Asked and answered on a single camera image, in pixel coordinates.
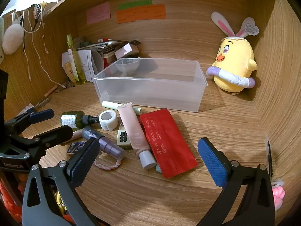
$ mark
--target pink inner ear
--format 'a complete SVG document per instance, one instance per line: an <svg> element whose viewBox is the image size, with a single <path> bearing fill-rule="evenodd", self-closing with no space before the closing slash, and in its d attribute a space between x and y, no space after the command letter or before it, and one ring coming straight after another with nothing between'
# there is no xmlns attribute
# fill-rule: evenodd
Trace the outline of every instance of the pink inner ear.
<svg viewBox="0 0 301 226"><path fill-rule="evenodd" d="M243 34L244 30L239 31L236 36L240 37Z"/></svg>
<svg viewBox="0 0 301 226"><path fill-rule="evenodd" d="M228 33L228 35L234 36L234 34L228 29L227 26L225 26L225 24L222 21L218 20L218 23L219 23L219 26Z"/></svg>

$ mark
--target wooden desk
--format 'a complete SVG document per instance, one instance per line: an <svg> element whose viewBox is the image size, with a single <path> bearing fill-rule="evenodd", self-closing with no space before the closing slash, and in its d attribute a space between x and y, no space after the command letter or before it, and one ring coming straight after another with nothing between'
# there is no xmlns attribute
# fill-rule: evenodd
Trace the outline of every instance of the wooden desk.
<svg viewBox="0 0 301 226"><path fill-rule="evenodd" d="M143 170L139 157L132 150L126 152L121 166L115 170L104 171L93 165L83 185L76 189L93 214L111 225L196 225L221 191L197 152L197 143L202 137L208 137L229 160L235 159L251 167L266 164L265 131L252 102L243 92L232 96L212 81L208 84L198 113L170 111L198 166L165 179L155 168ZM89 82L52 94L51 101L43 109L48 108L55 111L55 117L32 125L23 132L25 137L31 138L60 126L60 116L64 111L82 110L86 114L99 115L106 110ZM143 107L144 113L154 110ZM100 131L116 141L117 130ZM40 164L49 167L68 160L67 148L56 146L49 149ZM106 155L98 159L103 163L114 162ZM240 190L227 220L233 218L244 189Z"/></svg>

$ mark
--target plush toy eye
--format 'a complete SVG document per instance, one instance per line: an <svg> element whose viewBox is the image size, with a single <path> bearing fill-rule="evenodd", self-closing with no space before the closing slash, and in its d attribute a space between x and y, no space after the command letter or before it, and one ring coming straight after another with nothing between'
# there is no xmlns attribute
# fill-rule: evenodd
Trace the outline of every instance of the plush toy eye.
<svg viewBox="0 0 301 226"><path fill-rule="evenodd" d="M226 46L224 47L224 54L226 54L226 53L228 52L228 50L229 50L229 45L226 45Z"/></svg>

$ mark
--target transparent storage box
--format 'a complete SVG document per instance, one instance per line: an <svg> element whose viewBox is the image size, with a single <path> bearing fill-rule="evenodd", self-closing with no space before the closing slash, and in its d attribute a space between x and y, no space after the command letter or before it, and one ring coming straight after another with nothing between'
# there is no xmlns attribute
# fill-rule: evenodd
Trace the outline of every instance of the transparent storage box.
<svg viewBox="0 0 301 226"><path fill-rule="evenodd" d="M197 61L121 58L93 78L100 102L197 112L208 85Z"/></svg>

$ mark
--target red packet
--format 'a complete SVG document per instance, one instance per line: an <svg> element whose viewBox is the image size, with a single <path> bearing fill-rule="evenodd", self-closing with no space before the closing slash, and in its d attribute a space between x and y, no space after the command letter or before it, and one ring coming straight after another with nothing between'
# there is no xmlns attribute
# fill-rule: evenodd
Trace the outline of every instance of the red packet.
<svg viewBox="0 0 301 226"><path fill-rule="evenodd" d="M167 109L140 115L145 136L165 178L198 165Z"/></svg>

